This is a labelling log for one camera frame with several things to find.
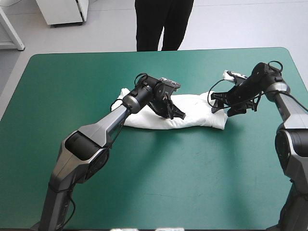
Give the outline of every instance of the black pants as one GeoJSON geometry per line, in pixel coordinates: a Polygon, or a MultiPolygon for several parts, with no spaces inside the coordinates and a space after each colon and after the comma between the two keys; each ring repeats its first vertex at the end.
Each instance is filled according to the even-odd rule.
{"type": "Polygon", "coordinates": [[[163,27],[163,51],[176,51],[184,38],[193,0],[135,0],[137,51],[156,51],[163,27]]]}

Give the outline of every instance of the folded white towel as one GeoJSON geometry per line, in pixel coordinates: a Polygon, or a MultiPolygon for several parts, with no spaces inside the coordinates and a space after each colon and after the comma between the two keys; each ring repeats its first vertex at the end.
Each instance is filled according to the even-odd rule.
{"type": "MultiPolygon", "coordinates": [[[[121,90],[118,99],[123,99],[129,93],[127,88],[121,90]]],[[[173,129],[187,128],[192,126],[214,127],[224,130],[228,116],[223,110],[215,114],[211,112],[211,106],[207,103],[208,92],[201,95],[172,95],[171,99],[182,112],[186,114],[185,119],[166,119],[160,117],[152,111],[149,106],[145,106],[137,114],[131,114],[125,121],[125,126],[146,129],[173,129]]],[[[111,109],[115,110],[121,105],[121,101],[115,102],[111,109]]]]}

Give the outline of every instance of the green table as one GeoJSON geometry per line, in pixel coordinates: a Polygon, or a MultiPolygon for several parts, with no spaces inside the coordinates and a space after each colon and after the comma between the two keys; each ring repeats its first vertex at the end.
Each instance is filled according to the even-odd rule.
{"type": "MultiPolygon", "coordinates": [[[[258,62],[271,60],[284,64],[284,79],[307,105],[284,48],[33,56],[0,122],[0,227],[39,221],[61,141],[105,116],[138,73],[181,83],[177,94],[200,94],[225,69],[250,75],[258,62]]],[[[123,128],[107,165],[75,187],[77,210],[66,228],[275,225],[291,187],[274,147],[280,123],[275,104],[264,97],[258,112],[229,118],[224,131],[123,128]]]]}

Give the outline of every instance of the white floor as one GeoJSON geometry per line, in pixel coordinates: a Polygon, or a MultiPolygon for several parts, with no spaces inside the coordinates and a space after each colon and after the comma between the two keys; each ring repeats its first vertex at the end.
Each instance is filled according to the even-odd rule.
{"type": "MultiPolygon", "coordinates": [[[[34,54],[136,50],[134,0],[90,0],[84,25],[58,28],[35,0],[3,9],[26,49],[0,50],[0,118],[34,54]]],[[[180,50],[285,47],[308,87],[307,12],[308,0],[195,0],[180,50]]]]}

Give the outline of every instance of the robotic arm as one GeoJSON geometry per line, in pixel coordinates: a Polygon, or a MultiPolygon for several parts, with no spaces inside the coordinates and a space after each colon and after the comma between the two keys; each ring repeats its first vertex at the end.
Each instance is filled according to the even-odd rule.
{"type": "Polygon", "coordinates": [[[306,231],[308,227],[308,114],[290,95],[290,88],[281,75],[282,64],[279,64],[280,70],[269,63],[259,63],[248,78],[228,72],[228,80],[233,81],[235,86],[228,92],[211,94],[211,99],[216,100],[212,113],[223,108],[224,104],[230,107],[228,116],[244,114],[248,108],[256,111],[262,94],[276,103],[283,123],[277,129],[275,148],[284,174],[291,178],[292,187],[281,210],[278,225],[267,230],[306,231]]]}
{"type": "Polygon", "coordinates": [[[185,114],[171,101],[180,84],[166,78],[156,79],[142,73],[135,88],[123,98],[121,106],[95,124],[74,131],[61,143],[56,166],[48,183],[47,195],[39,223],[39,231],[60,231],[72,200],[76,183],[84,183],[100,170],[109,158],[109,150],[130,114],[145,105],[159,116],[184,119],[185,114]],[[112,133],[119,132],[112,139],[112,133]]]}

